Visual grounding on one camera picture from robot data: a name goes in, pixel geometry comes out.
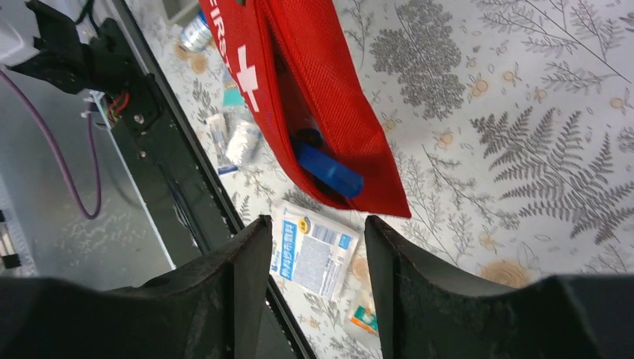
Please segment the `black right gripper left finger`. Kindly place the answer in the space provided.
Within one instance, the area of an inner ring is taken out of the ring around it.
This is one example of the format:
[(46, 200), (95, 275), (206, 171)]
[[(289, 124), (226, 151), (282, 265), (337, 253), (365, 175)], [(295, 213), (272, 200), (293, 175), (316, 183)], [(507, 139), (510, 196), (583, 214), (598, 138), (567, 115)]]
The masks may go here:
[(271, 218), (139, 287), (100, 292), (44, 277), (1, 279), (3, 358), (254, 358)]

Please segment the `red first aid pouch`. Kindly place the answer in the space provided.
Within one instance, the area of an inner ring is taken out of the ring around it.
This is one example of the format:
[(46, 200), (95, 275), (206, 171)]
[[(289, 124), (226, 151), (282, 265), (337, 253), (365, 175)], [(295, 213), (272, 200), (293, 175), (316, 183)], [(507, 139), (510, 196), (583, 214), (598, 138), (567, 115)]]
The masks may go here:
[[(410, 217), (392, 151), (355, 72), (331, 1), (202, 1), (210, 31), (286, 175), (327, 206)], [(320, 131), (327, 153), (363, 178), (347, 199), (304, 170), (291, 137)]]

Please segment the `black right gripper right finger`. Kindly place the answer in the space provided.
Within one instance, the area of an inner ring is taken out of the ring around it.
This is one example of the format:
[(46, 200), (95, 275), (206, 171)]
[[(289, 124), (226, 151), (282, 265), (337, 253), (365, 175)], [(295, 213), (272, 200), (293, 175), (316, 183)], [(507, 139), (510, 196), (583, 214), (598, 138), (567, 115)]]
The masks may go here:
[(629, 274), (558, 274), (515, 289), (415, 246), (378, 216), (364, 236), (385, 358), (633, 356)]

